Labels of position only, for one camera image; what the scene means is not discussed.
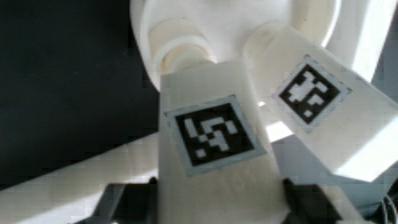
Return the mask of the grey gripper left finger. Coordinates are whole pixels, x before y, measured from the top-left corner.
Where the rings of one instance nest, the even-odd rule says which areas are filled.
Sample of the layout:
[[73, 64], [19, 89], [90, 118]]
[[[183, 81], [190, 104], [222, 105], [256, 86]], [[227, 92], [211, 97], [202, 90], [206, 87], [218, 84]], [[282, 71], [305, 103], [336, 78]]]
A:
[[106, 185], [90, 216], [76, 224], [158, 224], [158, 180]]

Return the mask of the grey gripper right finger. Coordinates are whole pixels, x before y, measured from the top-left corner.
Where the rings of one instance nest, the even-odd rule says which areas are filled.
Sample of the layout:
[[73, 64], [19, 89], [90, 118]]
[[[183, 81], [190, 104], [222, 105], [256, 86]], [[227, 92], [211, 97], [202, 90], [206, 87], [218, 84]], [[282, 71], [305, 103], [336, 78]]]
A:
[[375, 224], [353, 209], [337, 206], [316, 184], [297, 185], [284, 179], [282, 187], [289, 212], [281, 224]]

